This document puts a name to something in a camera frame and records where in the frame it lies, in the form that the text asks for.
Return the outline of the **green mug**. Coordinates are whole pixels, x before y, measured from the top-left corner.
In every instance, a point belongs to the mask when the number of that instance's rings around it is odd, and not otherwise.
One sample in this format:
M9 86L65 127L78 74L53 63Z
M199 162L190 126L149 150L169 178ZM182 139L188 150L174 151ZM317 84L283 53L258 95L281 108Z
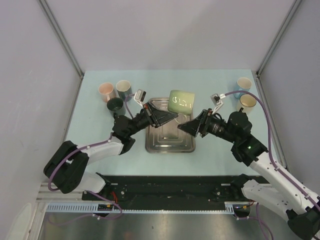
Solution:
M195 93L182 90L171 90L167 110L186 116L191 115L195 101Z

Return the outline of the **pink mug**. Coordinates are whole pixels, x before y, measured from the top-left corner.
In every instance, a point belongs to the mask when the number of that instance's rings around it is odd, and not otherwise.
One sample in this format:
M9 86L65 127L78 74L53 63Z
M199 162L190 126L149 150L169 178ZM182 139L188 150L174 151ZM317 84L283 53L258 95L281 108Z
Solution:
M98 92L105 103L117 97L113 84L109 82L102 83L98 88Z

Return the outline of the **light blue mug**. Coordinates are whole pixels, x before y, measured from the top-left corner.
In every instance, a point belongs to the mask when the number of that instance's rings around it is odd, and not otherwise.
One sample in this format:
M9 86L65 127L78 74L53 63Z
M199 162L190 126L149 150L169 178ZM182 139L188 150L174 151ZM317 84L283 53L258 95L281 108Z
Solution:
M234 91L246 91L249 92L252 87L252 81L247 77L240 77L236 81L236 85L234 87Z

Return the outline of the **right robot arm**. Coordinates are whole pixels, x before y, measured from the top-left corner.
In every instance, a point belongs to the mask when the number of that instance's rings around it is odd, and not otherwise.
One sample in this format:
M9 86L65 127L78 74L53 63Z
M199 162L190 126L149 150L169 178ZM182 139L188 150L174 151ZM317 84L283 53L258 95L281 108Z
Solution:
M251 128L246 113L234 111L225 121L210 108L204 109L195 119L178 125L178 129L193 137L212 134L232 143L234 158L259 173L273 189L242 174L230 188L231 196L237 201L247 198L262 204L282 217L299 238L311 240L320 230L319 194L276 162L271 151L251 134Z

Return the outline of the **dark teal mug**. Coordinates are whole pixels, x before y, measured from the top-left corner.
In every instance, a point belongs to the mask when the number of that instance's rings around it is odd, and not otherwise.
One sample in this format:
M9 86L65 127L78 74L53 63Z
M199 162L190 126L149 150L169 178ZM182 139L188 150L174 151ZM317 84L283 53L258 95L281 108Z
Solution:
M126 98L127 100L131 100L132 96L132 87L131 83L128 80L120 80L115 85L117 93L119 97L124 101Z

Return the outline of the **black mug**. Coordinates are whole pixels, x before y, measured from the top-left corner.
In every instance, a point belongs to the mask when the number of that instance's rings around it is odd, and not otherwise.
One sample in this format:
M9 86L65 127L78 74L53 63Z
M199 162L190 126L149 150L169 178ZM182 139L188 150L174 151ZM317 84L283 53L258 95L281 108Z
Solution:
M126 114L126 107L124 105L124 101L119 97L114 97L110 99L106 107L110 112L112 117L121 116Z

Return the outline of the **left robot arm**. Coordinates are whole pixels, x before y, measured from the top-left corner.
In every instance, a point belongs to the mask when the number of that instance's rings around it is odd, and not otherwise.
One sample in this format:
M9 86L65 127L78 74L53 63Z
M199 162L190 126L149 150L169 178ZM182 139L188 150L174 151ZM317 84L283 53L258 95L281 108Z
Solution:
M63 194L74 190L93 192L98 199L107 199L111 193L107 181L99 173L87 172L87 165L127 153L135 143L133 135L147 127L159 128L177 117L177 113L161 110L147 102L133 118L115 116L112 132L104 141L83 146L70 140L63 142L43 169L49 179L48 189Z

